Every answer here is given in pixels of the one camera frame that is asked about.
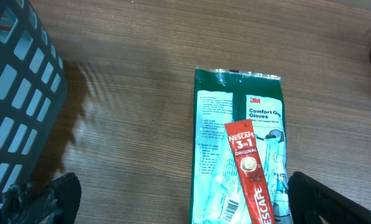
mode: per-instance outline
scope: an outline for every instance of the wooden table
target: wooden table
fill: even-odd
[[[34,173],[77,223],[186,223],[195,66],[282,76],[289,174],[371,209],[371,11],[325,0],[33,0],[70,87]]]

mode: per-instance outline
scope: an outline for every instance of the black plastic basket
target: black plastic basket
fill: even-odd
[[[28,0],[0,0],[0,194],[28,181],[68,85]]]

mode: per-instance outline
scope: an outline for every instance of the nescafe coffee stick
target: nescafe coffee stick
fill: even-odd
[[[265,181],[251,119],[225,124],[253,224],[274,224],[275,217]]]

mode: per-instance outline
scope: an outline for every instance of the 3m logo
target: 3m logo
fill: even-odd
[[[261,103],[261,100],[257,99],[257,98],[250,98],[250,102],[251,103]]]

